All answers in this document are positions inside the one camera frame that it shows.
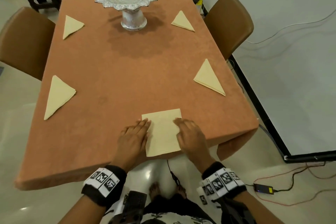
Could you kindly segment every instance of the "floor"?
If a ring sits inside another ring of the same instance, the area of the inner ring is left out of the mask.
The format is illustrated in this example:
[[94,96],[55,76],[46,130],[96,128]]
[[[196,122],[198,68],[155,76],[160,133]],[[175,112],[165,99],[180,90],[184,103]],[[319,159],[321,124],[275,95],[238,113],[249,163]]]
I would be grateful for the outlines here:
[[[28,2],[0,0],[0,29],[22,6],[28,6]],[[51,9],[44,13],[52,21],[57,21],[57,10]],[[7,224],[57,223],[81,196],[82,183],[64,184],[37,191],[18,191],[13,187],[13,180],[24,154],[40,81],[5,64],[0,63],[0,66],[4,67],[0,76],[0,219],[3,220],[2,223]],[[216,157],[216,147],[210,151]],[[188,198],[200,204],[217,223],[220,223],[221,213],[218,209],[201,205],[195,191],[201,177],[192,163],[184,155],[169,161],[172,171],[186,187]],[[261,129],[242,149],[223,163],[234,170],[246,184],[252,184],[260,177],[284,173],[304,165],[285,164],[273,142]],[[327,177],[336,173],[336,164],[328,163],[325,167],[317,167],[313,171],[316,175]],[[312,198],[321,189],[336,189],[335,179],[317,179],[305,171],[295,177],[295,185],[291,191],[261,197],[283,204],[293,204]],[[164,195],[172,194],[174,181],[165,161],[143,163],[129,173],[125,185],[146,193],[153,181],[160,182]],[[291,175],[271,178],[264,183],[276,189],[288,188]],[[256,195],[251,187],[248,187],[248,190]],[[284,223],[323,224],[333,223],[336,218],[335,192],[324,192],[313,201],[290,207],[266,201],[262,203]]]

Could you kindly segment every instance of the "dining table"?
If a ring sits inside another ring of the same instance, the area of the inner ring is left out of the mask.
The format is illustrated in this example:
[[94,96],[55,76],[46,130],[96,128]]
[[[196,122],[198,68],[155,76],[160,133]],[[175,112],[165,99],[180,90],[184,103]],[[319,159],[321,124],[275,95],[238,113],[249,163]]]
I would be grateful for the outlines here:
[[[157,0],[141,10],[146,27],[127,31],[121,11],[95,0],[62,0],[16,188],[85,180],[111,162],[120,131],[146,113],[179,108],[208,147],[218,145],[220,160],[253,136],[258,120],[193,0]],[[179,11],[194,32],[171,25]],[[85,26],[63,40],[66,16]],[[225,96],[193,81],[205,59]],[[76,94],[44,120],[54,75]]]

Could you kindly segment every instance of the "foot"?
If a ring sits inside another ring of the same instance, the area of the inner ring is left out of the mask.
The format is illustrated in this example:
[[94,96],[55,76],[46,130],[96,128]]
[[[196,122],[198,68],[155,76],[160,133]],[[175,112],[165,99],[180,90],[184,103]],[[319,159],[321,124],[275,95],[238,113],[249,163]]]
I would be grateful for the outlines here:
[[150,187],[149,187],[149,197],[150,200],[153,201],[154,198],[158,195],[161,195],[160,191],[160,186],[158,182],[154,182]]
[[184,199],[187,198],[186,189],[183,188],[181,185],[176,186],[175,194],[180,194]]

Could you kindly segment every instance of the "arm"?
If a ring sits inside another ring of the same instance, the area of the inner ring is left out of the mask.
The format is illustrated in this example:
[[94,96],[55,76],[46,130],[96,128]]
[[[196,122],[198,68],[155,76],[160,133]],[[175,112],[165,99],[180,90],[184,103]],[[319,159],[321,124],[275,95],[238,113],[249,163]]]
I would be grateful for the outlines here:
[[120,199],[128,171],[145,153],[147,131],[151,121],[138,120],[134,126],[125,127],[118,138],[114,160],[105,168],[120,180],[107,197],[91,185],[85,185],[84,194],[58,224],[99,224],[107,209]]
[[[177,118],[174,120],[174,123],[180,128],[180,132],[176,136],[181,150],[201,172],[203,179],[208,178],[224,167],[223,164],[216,162],[210,156],[205,136],[193,121]],[[258,224],[283,224],[282,221],[275,217],[273,213],[246,190],[246,186],[236,187],[224,197],[243,203]],[[221,205],[225,202],[224,197],[219,198],[218,202]]]

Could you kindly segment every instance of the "chair backrest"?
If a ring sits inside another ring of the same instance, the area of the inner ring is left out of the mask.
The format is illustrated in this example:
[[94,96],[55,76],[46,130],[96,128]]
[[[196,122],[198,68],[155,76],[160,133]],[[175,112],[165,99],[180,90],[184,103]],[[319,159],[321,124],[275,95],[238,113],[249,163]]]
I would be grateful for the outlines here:
[[225,60],[254,30],[252,19],[239,0],[218,0],[204,22]]
[[0,32],[0,61],[42,80],[54,29],[44,15],[20,8]]

